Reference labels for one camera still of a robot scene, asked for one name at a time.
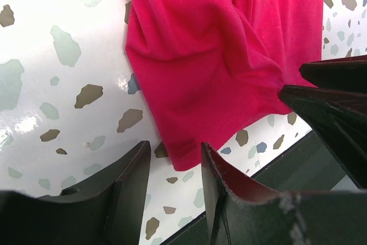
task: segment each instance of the blue speck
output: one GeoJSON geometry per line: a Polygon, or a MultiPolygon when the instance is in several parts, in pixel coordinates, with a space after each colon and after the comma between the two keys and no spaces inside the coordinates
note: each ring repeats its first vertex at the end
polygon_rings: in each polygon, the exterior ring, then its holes
{"type": "Polygon", "coordinates": [[[135,94],[137,91],[140,90],[140,86],[139,86],[139,83],[137,82],[136,78],[135,78],[135,74],[132,73],[131,74],[131,79],[128,81],[127,83],[127,86],[128,86],[128,91],[127,93],[129,95],[133,95],[135,94]]]}
{"type": "Polygon", "coordinates": [[[257,152],[258,153],[262,153],[262,152],[265,152],[265,150],[266,150],[266,148],[267,148],[268,146],[266,145],[266,143],[264,143],[264,142],[261,142],[261,143],[259,143],[257,146],[256,146],[256,149],[257,149],[257,152]]]}
{"type": "Polygon", "coordinates": [[[223,154],[229,154],[231,152],[232,151],[230,147],[225,147],[224,149],[222,149],[222,151],[220,151],[220,153],[223,153],[223,154]]]}

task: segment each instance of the pink fabric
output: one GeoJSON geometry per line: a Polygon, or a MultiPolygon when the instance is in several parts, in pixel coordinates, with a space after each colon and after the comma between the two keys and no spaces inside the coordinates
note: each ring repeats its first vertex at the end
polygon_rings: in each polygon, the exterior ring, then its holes
{"type": "Polygon", "coordinates": [[[265,115],[321,59],[323,0],[132,0],[126,52],[176,170],[265,115]]]}

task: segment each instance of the speckled surface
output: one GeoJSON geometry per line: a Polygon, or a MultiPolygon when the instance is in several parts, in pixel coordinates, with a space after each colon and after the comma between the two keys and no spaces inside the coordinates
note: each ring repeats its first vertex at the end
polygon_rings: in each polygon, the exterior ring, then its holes
{"type": "MultiPolygon", "coordinates": [[[[367,0],[324,3],[323,58],[365,54],[367,0]]],[[[130,5],[0,0],[0,188],[57,195],[149,140],[140,243],[158,245],[204,211],[201,171],[174,171],[161,144],[123,50],[130,5]]],[[[251,176],[308,131],[269,115],[220,152],[251,176]]]]}

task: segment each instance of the white table surface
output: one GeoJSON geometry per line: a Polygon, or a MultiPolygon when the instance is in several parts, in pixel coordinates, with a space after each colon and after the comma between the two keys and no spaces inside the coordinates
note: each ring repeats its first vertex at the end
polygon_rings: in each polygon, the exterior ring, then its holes
{"type": "MultiPolygon", "coordinates": [[[[123,50],[129,1],[0,0],[0,188],[58,195],[149,140],[140,244],[157,245],[204,211],[201,171],[154,154],[161,140],[123,50]],[[136,124],[125,129],[124,114],[136,124]]],[[[364,2],[326,1],[324,59],[366,53],[364,2]]],[[[220,151],[251,176],[309,131],[295,114],[269,115],[220,151]]]]}

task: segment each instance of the brown speck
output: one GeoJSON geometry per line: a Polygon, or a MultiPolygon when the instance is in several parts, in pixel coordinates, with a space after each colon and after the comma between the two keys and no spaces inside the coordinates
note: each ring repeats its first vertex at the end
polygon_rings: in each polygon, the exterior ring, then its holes
{"type": "Polygon", "coordinates": [[[63,149],[57,149],[56,150],[56,153],[57,154],[61,154],[61,155],[67,155],[68,153],[65,151],[65,150],[63,150],[63,149]]]}
{"type": "Polygon", "coordinates": [[[248,132],[244,129],[241,129],[239,132],[237,132],[236,141],[240,146],[246,145],[248,142],[248,132]]]}
{"type": "Polygon", "coordinates": [[[167,180],[168,183],[174,184],[178,181],[178,178],[177,177],[170,177],[170,178],[167,178],[166,180],[167,180]]]}
{"type": "Polygon", "coordinates": [[[14,12],[11,10],[8,4],[4,5],[2,11],[0,12],[0,25],[7,27],[13,25],[14,22],[14,12]]]}
{"type": "Polygon", "coordinates": [[[284,134],[280,136],[278,140],[276,140],[276,142],[273,145],[273,149],[279,149],[283,143],[283,140],[284,140],[284,134]]]}
{"type": "Polygon", "coordinates": [[[135,126],[143,119],[143,111],[137,109],[129,109],[124,113],[122,119],[119,121],[118,133],[123,133],[125,130],[135,126]]]}
{"type": "Polygon", "coordinates": [[[46,133],[43,133],[40,138],[43,142],[48,142],[51,140],[56,139],[56,137],[59,135],[60,131],[58,129],[50,129],[46,133]]]}
{"type": "Polygon", "coordinates": [[[172,215],[176,212],[176,208],[172,208],[172,207],[163,206],[163,209],[165,210],[165,213],[167,215],[172,215]]]}
{"type": "Polygon", "coordinates": [[[355,0],[342,0],[342,4],[351,11],[354,11],[357,7],[357,1],[355,0]]]}
{"type": "Polygon", "coordinates": [[[128,16],[130,15],[131,1],[125,4],[125,23],[128,24],[128,16]]]}
{"type": "Polygon", "coordinates": [[[350,48],[345,57],[351,57],[352,56],[352,50],[353,50],[353,48],[350,48]]]}
{"type": "Polygon", "coordinates": [[[332,0],[323,0],[327,7],[332,8],[334,3],[332,0]]]}
{"type": "Polygon", "coordinates": [[[91,104],[103,95],[103,87],[94,84],[84,86],[79,95],[76,96],[75,108],[83,108],[87,104],[91,104]]]}
{"type": "Polygon", "coordinates": [[[157,231],[159,227],[159,220],[155,217],[152,217],[147,221],[147,226],[145,228],[145,239],[149,240],[157,231]]]}
{"type": "Polygon", "coordinates": [[[168,152],[166,146],[163,142],[161,142],[157,148],[154,150],[154,154],[156,158],[165,158],[168,157],[168,152]]]}
{"type": "Polygon", "coordinates": [[[294,124],[295,124],[295,122],[296,122],[296,120],[297,120],[297,115],[296,115],[296,113],[292,112],[291,114],[288,114],[287,119],[288,119],[288,123],[289,123],[290,125],[294,125],[294,124]]]}

